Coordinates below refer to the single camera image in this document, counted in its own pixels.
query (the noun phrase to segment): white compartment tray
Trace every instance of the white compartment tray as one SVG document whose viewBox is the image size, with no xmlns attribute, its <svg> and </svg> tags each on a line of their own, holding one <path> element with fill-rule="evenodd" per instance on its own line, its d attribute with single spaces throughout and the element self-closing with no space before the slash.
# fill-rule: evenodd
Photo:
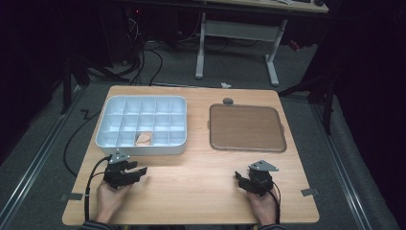
<svg viewBox="0 0 406 230">
<path fill-rule="evenodd" d="M 143 131 L 150 146 L 135 146 Z M 96 136 L 106 155 L 180 154 L 187 137 L 186 100 L 180 96 L 115 96 L 108 99 Z"/>
</svg>

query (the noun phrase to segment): hand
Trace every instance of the hand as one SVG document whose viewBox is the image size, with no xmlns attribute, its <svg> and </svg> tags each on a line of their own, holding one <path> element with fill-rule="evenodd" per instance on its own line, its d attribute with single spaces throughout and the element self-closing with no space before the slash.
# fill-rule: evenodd
<svg viewBox="0 0 406 230">
<path fill-rule="evenodd" d="M 125 195 L 131 190 L 131 185 L 119 187 L 117 190 L 110 187 L 104 180 L 98 188 L 98 213 L 95 221 L 108 224 L 123 204 Z"/>
<path fill-rule="evenodd" d="M 275 188 L 271 190 L 271 193 L 277 197 Z M 251 209 L 253 210 L 254 216 L 259 220 L 259 223 L 262 226 L 276 223 L 277 203 L 274 197 L 268 193 L 259 197 L 259 195 L 250 193 L 248 191 L 247 196 L 250 200 Z"/>
</svg>

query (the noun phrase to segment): white metal stand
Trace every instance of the white metal stand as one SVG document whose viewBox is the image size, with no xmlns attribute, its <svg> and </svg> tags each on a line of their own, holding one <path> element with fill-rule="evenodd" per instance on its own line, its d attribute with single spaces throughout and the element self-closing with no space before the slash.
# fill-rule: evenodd
<svg viewBox="0 0 406 230">
<path fill-rule="evenodd" d="M 269 55 L 265 56 L 268 67 L 269 78 L 272 85 L 278 86 L 279 81 L 275 71 L 274 57 L 278 51 L 284 28 L 287 20 L 284 19 L 280 27 L 269 27 L 253 24 L 243 24 L 225 21 L 206 20 L 206 13 L 202 13 L 202 22 L 200 29 L 200 47 L 197 55 L 196 75 L 197 79 L 203 78 L 204 70 L 204 39 L 206 35 L 223 36 L 239 39 L 260 40 L 273 42 L 273 47 Z"/>
</svg>

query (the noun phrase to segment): dark background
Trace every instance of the dark background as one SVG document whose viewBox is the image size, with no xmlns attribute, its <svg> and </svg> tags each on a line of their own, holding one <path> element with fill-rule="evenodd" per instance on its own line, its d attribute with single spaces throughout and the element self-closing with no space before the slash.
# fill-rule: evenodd
<svg viewBox="0 0 406 230">
<path fill-rule="evenodd" d="M 112 31 L 109 33 L 114 28 L 127 29 L 117 8 L 116 13 L 91 4 L 60 8 L 59 3 L 45 0 L 0 4 L 3 162 L 30 120 L 52 98 L 63 76 L 63 63 L 72 51 L 111 66 L 127 60 L 130 44 L 124 32 L 116 30 L 114 36 Z M 402 156 L 406 143 L 405 3 L 343 0 L 328 1 L 327 5 L 330 15 L 353 16 L 356 20 L 332 23 L 326 32 L 323 22 L 309 25 L 291 19 L 282 44 L 295 40 L 301 46 L 320 45 L 304 81 L 319 76 L 334 80 L 334 92 L 353 139 L 400 227 L 406 228 L 401 216 L 406 205 L 402 193 L 406 184 Z M 106 20 L 107 14 L 114 20 Z M 196 12 L 152 9 L 142 9 L 142 14 L 153 25 L 146 29 L 147 33 L 173 46 L 179 38 L 177 32 L 189 33 L 197 17 Z M 338 67 L 334 68 L 333 63 L 339 63 Z M 307 90 L 324 92 L 326 82 Z"/>
</svg>

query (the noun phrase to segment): sleeve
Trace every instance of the sleeve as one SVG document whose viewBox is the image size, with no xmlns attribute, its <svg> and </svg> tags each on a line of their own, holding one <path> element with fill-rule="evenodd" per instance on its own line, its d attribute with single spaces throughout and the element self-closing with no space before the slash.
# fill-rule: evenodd
<svg viewBox="0 0 406 230">
<path fill-rule="evenodd" d="M 264 225 L 259 230 L 286 230 L 282 225 L 279 224 L 271 224 L 271 225 Z"/>
<path fill-rule="evenodd" d="M 79 230 L 116 230 L 116 228 L 93 220 L 87 220 Z"/>
</svg>

